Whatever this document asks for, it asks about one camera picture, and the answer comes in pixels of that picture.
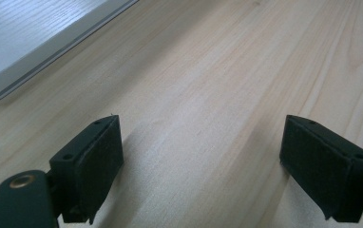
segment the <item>wood grain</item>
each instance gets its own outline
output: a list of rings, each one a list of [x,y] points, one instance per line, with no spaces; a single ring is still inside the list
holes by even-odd
[[[140,1],[0,102],[0,182],[110,114],[125,166],[92,227],[362,227],[278,153],[287,114],[363,147],[363,1]]]

